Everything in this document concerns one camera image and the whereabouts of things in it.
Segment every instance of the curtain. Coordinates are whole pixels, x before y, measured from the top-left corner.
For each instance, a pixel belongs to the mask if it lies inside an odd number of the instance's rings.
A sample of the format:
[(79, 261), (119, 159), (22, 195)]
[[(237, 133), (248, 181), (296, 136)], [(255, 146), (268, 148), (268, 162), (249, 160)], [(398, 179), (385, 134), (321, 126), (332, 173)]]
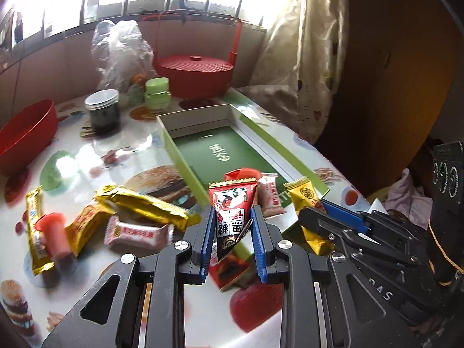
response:
[(250, 86), (240, 91), (310, 143), (322, 133), (346, 53), (348, 0), (268, 0)]

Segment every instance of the red basket handle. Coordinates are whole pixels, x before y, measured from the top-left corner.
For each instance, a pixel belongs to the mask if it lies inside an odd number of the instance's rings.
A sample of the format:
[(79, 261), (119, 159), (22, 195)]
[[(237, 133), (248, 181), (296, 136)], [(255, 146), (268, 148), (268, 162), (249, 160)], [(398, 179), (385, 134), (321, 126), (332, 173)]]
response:
[(219, 17), (219, 18), (227, 18), (231, 19), (237, 22), (236, 29), (235, 29), (235, 36), (233, 39), (233, 44), (232, 44), (232, 49), (229, 52), (229, 58), (228, 62), (232, 64), (233, 66), (235, 65), (235, 59), (237, 58), (237, 48), (238, 48), (238, 41), (240, 40), (240, 33), (242, 31), (242, 21), (237, 18), (237, 17), (232, 17), (228, 16), (226, 14), (219, 14), (219, 13), (210, 13), (210, 12), (205, 12), (201, 10), (165, 10), (161, 12), (160, 14), (149, 16), (149, 17), (156, 17), (158, 16), (158, 27), (156, 28), (156, 38), (155, 38), (155, 45), (153, 47), (153, 64), (156, 64), (158, 62), (158, 36), (160, 33), (160, 24), (161, 24), (161, 16), (165, 14), (173, 14), (178, 17), (181, 17), (184, 14), (192, 14), (196, 16), (212, 16), (212, 17)]

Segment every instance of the green jar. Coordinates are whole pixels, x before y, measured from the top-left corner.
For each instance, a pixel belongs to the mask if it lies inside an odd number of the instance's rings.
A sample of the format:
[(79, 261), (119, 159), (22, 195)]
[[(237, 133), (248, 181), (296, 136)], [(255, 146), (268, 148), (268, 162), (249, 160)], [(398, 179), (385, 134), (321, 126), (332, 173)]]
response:
[(145, 106), (152, 113), (163, 113), (171, 101), (169, 79), (166, 77), (153, 78), (145, 83)]

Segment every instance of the plastic bag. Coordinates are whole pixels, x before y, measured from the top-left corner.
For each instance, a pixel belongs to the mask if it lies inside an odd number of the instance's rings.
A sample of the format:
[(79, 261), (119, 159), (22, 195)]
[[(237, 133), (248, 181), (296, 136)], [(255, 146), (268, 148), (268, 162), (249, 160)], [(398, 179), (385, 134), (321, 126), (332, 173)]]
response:
[(136, 21), (99, 22), (92, 38), (92, 58), (101, 74), (98, 89), (127, 92), (136, 74), (157, 76), (152, 66), (153, 50)]

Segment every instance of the open box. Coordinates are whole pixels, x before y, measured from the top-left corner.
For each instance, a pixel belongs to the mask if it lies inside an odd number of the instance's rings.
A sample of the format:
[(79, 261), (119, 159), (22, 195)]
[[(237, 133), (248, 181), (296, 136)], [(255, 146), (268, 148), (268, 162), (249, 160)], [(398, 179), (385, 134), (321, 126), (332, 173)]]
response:
[[(250, 167), (278, 173), (277, 188), (285, 214), (268, 218), (284, 233), (298, 217), (283, 183), (308, 177), (319, 197), (328, 187), (287, 147), (229, 104), (207, 106), (158, 116), (160, 136), (179, 173), (201, 206), (209, 205), (208, 183), (220, 182), (231, 170)], [(248, 234), (234, 248), (247, 260), (253, 253)]]

